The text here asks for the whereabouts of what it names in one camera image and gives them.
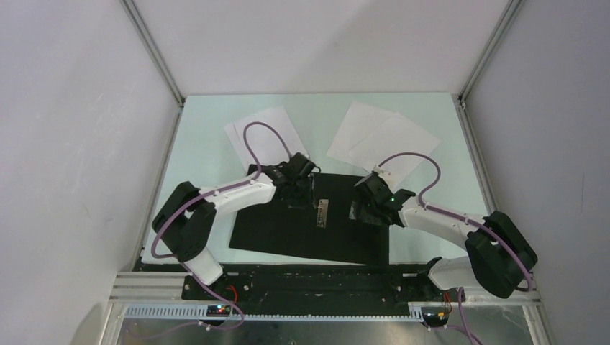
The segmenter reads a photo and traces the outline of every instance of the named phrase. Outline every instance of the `white paper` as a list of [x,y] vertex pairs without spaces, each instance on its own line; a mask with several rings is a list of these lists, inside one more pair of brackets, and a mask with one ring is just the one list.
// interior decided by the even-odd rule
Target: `white paper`
[[[440,144],[440,140],[414,122],[401,117],[387,119],[366,139],[350,150],[349,156],[367,171],[387,157],[399,152],[418,152],[429,155]],[[397,157],[383,169],[393,176],[399,185],[424,159],[419,157]]]
[[[224,127],[235,152],[240,157],[245,171],[247,171],[250,164],[255,164],[254,158],[252,158],[245,147],[243,138],[244,128],[253,121],[260,121],[273,127],[282,136],[292,155],[297,152],[304,155],[308,154],[292,122],[288,118],[286,110],[283,107],[269,108],[232,122]],[[264,126],[250,127],[247,131],[247,140],[261,165],[275,165],[283,161],[288,162],[288,155],[280,139],[269,128]]]
[[352,102],[326,155],[358,166],[349,156],[350,150],[391,117],[402,118],[403,116],[368,104]]

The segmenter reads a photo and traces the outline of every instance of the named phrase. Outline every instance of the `perforated metal strip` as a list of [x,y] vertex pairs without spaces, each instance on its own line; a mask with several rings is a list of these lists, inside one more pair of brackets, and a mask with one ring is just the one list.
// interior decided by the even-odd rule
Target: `perforated metal strip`
[[[218,320],[218,316],[207,317],[208,305],[176,304],[131,304],[125,311],[125,318],[156,318],[172,320]],[[250,321],[411,321],[422,322],[420,307],[409,307],[410,316],[286,316],[286,315],[246,315]]]

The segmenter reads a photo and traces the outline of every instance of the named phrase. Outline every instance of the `metal frame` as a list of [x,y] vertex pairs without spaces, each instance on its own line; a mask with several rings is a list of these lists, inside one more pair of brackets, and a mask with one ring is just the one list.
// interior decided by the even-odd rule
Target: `metal frame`
[[[171,72],[161,55],[158,46],[155,44],[149,29],[146,26],[142,15],[137,9],[134,0],[121,0],[121,3],[132,21],[146,50],[149,52],[151,60],[159,70],[165,84],[172,93],[178,106],[184,105],[184,96],[179,90]],[[521,9],[523,0],[511,0],[504,9],[504,12],[494,28],[481,56],[479,57],[472,73],[469,75],[459,96],[454,96],[457,115],[460,125],[465,135],[468,150],[475,168],[477,179],[483,192],[484,201],[488,211],[495,210],[497,200],[493,196],[493,188],[488,178],[488,171],[483,160],[483,155],[479,148],[474,130],[468,116],[465,102],[470,95],[479,76],[487,66],[489,60],[497,50],[501,39],[505,36],[518,11]],[[149,209],[145,224],[140,234],[139,246],[134,253],[132,264],[135,263],[142,250],[142,243],[146,235],[147,221],[150,219],[155,209],[156,200],[163,181],[165,169],[168,164],[170,152],[178,130],[180,114],[177,115],[173,124],[172,134],[168,140],[167,147],[163,156],[163,165],[158,173],[155,192],[149,201]],[[124,314],[128,307],[134,303],[152,304],[172,304],[172,305],[197,305],[215,303],[217,301],[184,301],[181,300],[182,284],[186,273],[181,272],[119,272],[111,292],[108,308],[105,314],[104,336],[101,345],[115,345],[119,340]],[[515,292],[510,298],[504,300],[497,298],[483,289],[467,289],[468,299],[464,302],[466,307],[475,306],[521,306],[527,320],[529,331],[534,345],[556,344],[556,340],[551,332],[544,306],[540,294],[537,291],[530,293]],[[441,306],[441,303],[412,303],[413,307]]]

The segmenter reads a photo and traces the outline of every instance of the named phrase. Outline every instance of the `robotic arm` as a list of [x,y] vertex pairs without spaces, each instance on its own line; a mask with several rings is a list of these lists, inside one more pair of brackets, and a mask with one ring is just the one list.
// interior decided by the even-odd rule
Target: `robotic arm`
[[[297,153],[287,163],[260,167],[245,179],[215,189],[199,190],[190,182],[181,183],[155,217],[152,227],[173,256],[210,285],[222,275],[222,267],[207,248],[214,220],[267,203],[274,196],[293,207],[303,207],[303,198],[295,196],[311,191],[310,174],[314,168],[312,161]],[[438,208],[433,211],[434,207],[428,206],[420,195],[416,198],[416,193],[409,190],[392,193],[391,185],[389,173],[376,167],[355,185],[358,198],[352,203],[350,217],[370,224],[419,229],[465,249],[467,257],[438,257],[427,265],[423,274],[438,290],[482,286],[500,298],[507,298],[524,279],[519,264],[527,271],[536,264],[533,249],[506,214],[494,211],[490,216],[477,216]],[[495,235],[490,236],[483,228],[491,229]],[[509,251],[518,257],[519,263]]]

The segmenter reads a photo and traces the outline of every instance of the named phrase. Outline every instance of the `table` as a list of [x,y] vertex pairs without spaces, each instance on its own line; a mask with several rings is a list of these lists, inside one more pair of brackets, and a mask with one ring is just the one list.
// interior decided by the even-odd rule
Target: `table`
[[[442,178],[426,194],[429,202],[468,213],[486,213],[483,194],[450,94],[333,93],[189,96],[178,124],[154,214],[177,184],[183,181],[189,180],[199,187],[211,187],[243,178],[244,170],[224,126],[270,107],[283,106],[286,109],[311,159],[325,173],[366,175],[366,171],[359,167],[326,156],[352,101],[400,112],[441,140],[431,156],[440,164]],[[419,192],[434,176],[434,168],[424,162],[399,186]],[[221,263],[325,262],[231,249],[228,246],[234,221],[235,214],[218,220],[209,237],[208,248]],[[152,257],[150,245],[154,236],[155,232],[150,229],[142,262],[176,263],[173,258]],[[169,253],[162,242],[159,243],[158,252]],[[428,262],[438,256],[453,258],[464,255],[461,248],[423,231],[398,226],[390,228],[390,262]]]

